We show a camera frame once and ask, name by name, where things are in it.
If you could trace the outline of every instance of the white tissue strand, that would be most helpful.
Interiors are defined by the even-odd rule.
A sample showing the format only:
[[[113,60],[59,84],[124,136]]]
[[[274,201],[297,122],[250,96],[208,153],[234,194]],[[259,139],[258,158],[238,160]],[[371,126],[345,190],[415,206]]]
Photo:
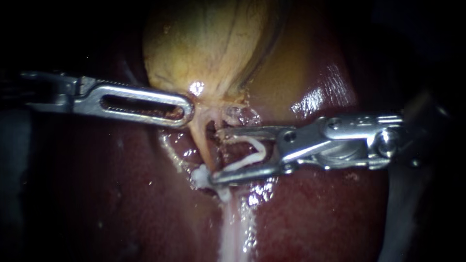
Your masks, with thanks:
[[[232,199],[232,193],[228,187],[221,187],[216,189],[218,198],[226,203],[229,202]]]
[[[266,147],[254,138],[247,136],[234,136],[231,139],[224,140],[224,142],[228,144],[248,142],[257,150],[257,152],[241,159],[240,161],[229,164],[223,169],[223,171],[234,171],[246,165],[260,162],[266,157]]]

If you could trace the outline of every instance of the dark background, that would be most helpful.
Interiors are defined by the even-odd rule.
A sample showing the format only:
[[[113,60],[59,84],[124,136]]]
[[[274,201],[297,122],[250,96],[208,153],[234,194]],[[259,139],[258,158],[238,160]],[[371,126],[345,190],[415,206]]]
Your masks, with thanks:
[[[5,7],[0,16],[0,69],[59,69],[105,78],[110,69],[99,65],[101,54],[111,53],[110,43],[121,31],[143,23],[147,6],[131,1],[108,6],[69,2]],[[420,89],[429,88],[461,118],[465,30],[459,3],[330,0],[327,7],[363,108],[400,108]],[[408,261],[462,257],[465,216],[460,150],[464,143],[459,127],[452,128],[435,154],[434,182],[417,211],[422,231]],[[40,147],[38,137],[50,132],[33,130],[33,145]],[[22,188],[21,257],[73,261],[57,212],[47,204],[51,203],[47,188],[47,180],[40,178]],[[9,234],[14,232],[1,225],[0,245],[7,243],[2,239]],[[0,246],[0,252],[11,254],[14,248]]]

